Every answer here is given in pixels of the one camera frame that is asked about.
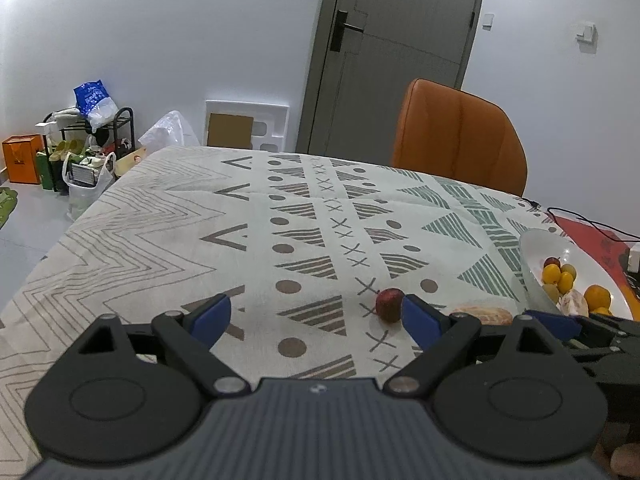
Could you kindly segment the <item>person's right hand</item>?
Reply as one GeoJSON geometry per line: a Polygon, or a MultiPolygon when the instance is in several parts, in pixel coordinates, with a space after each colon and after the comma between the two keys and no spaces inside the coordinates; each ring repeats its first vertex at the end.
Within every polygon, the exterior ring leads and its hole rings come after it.
{"type": "Polygon", "coordinates": [[[639,425],[607,422],[593,458],[612,479],[638,479],[639,425]]]}

